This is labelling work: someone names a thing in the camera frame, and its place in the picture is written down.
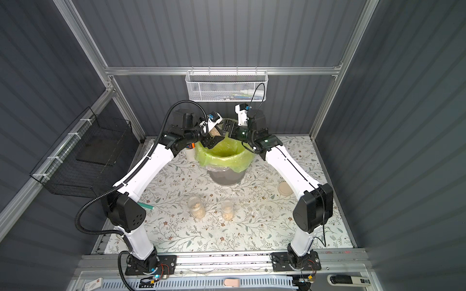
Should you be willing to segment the oatmeal jar with beige lid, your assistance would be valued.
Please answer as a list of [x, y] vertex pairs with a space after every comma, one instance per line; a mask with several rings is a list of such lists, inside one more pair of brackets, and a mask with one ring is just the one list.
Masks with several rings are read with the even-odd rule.
[[225, 137], [223, 131], [223, 123], [214, 124], [213, 122], [208, 122], [209, 135], [211, 137]]

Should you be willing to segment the beige jar lid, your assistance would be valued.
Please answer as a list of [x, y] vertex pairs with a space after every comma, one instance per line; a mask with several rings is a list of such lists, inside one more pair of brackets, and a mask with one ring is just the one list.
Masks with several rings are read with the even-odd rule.
[[291, 189], [290, 185], [286, 182], [281, 182], [277, 190], [281, 196], [288, 197], [294, 194], [294, 191]]

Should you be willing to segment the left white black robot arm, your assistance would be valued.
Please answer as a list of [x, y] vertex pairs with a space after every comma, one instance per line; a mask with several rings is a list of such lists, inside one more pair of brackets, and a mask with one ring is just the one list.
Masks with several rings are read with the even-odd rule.
[[155, 256], [155, 247], [150, 242], [144, 228], [146, 211], [138, 204], [144, 190], [155, 176], [188, 145], [214, 141], [210, 132], [220, 124], [223, 118], [212, 112], [198, 121], [186, 110], [176, 110], [170, 126], [161, 131], [161, 136], [147, 154], [121, 180], [112, 194], [109, 203], [108, 218], [121, 233], [129, 253], [141, 261]]

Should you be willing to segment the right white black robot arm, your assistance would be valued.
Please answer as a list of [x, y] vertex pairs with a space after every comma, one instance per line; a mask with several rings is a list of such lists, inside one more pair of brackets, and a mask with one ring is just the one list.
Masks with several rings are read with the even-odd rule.
[[249, 151], [275, 168], [296, 196], [292, 217], [297, 230], [285, 253], [270, 254], [274, 271], [321, 270], [319, 256], [312, 245], [317, 239], [316, 232], [324, 231], [333, 215], [333, 188], [328, 183], [320, 184], [303, 170], [282, 141], [268, 132], [260, 110], [242, 110], [237, 121], [223, 121], [221, 135], [247, 144]]

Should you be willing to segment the open glass oatmeal jar left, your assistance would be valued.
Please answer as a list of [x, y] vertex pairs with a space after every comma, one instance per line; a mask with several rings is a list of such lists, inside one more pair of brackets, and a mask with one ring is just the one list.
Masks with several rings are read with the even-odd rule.
[[187, 206], [190, 214], [195, 219], [202, 219], [205, 217], [206, 211], [201, 198], [197, 196], [190, 197], [187, 201]]

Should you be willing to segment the open glass oatmeal jar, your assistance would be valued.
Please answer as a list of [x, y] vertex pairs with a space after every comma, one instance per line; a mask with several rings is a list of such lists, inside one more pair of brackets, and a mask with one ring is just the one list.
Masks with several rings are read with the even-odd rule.
[[231, 221], [234, 218], [234, 204], [232, 201], [224, 201], [221, 205], [222, 216], [225, 221]]
[[205, 217], [206, 211], [201, 198], [197, 196], [190, 197], [187, 201], [187, 206], [190, 214], [195, 219], [202, 219]]

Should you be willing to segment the open glass oatmeal jar middle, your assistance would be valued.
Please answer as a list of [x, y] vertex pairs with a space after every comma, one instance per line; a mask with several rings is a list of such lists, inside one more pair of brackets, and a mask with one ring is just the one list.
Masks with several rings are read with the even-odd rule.
[[234, 218], [234, 204], [232, 201], [224, 201], [221, 205], [222, 216], [225, 221], [231, 221]]

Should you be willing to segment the white pen cup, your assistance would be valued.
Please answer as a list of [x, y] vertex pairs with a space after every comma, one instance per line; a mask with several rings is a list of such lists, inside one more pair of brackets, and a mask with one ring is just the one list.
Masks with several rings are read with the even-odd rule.
[[191, 148], [185, 148], [184, 154], [186, 156], [187, 161], [189, 162], [196, 162], [196, 150]]

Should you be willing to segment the green plastic bin liner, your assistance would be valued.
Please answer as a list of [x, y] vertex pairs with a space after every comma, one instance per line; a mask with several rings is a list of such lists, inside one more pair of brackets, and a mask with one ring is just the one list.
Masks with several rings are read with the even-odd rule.
[[196, 161], [202, 167], [229, 167], [235, 172], [246, 170], [256, 154], [251, 147], [237, 138], [225, 137], [213, 149], [204, 148], [201, 141], [195, 143]]

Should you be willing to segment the grey trash bin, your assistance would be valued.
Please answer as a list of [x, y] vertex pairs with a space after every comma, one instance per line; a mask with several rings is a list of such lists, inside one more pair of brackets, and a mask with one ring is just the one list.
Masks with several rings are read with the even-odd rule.
[[206, 170], [213, 182], [221, 186], [232, 186], [234, 184], [239, 184], [246, 174], [246, 170], [235, 172], [229, 167], [207, 166]]

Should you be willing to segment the floral table mat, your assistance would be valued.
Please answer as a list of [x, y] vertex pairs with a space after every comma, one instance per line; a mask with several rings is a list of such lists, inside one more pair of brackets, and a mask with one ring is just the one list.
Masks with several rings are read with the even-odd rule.
[[[147, 209], [145, 228], [159, 252], [281, 251], [291, 242], [296, 224], [295, 196], [281, 196], [278, 172], [255, 159], [244, 179], [233, 186], [213, 182], [207, 170], [178, 155], [149, 183], [141, 202]], [[190, 197], [201, 198], [206, 215], [195, 219]], [[234, 204], [234, 218], [225, 221], [221, 205]]]

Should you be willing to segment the pink eraser block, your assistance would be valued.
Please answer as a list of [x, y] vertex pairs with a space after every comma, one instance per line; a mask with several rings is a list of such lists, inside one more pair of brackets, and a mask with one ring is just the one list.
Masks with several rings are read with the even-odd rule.
[[238, 278], [226, 278], [223, 280], [224, 287], [239, 288], [241, 283]]

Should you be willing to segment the white black stapler device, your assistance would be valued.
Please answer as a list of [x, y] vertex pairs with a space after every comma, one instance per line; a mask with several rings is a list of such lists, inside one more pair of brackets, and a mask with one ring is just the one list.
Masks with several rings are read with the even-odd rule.
[[370, 287], [371, 282], [368, 278], [350, 275], [328, 275], [327, 281], [331, 286], [339, 287]]

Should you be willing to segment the white card with red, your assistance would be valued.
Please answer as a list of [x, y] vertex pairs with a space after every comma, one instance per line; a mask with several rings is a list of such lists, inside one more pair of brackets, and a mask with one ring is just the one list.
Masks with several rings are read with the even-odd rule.
[[103, 287], [103, 279], [97, 278], [84, 285], [84, 291], [95, 291]]

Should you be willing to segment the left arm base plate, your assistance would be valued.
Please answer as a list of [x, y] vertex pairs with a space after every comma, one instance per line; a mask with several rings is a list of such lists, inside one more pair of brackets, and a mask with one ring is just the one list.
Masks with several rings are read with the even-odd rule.
[[146, 260], [129, 255], [125, 275], [173, 275], [176, 264], [177, 256], [175, 255], [151, 256]]

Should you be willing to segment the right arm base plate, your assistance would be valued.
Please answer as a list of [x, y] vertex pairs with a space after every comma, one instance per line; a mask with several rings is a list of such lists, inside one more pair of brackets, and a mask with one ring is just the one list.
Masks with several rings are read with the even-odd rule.
[[273, 271], [310, 271], [316, 272], [322, 269], [320, 259], [316, 251], [310, 251], [303, 257], [296, 257], [288, 252], [273, 252], [269, 255]]

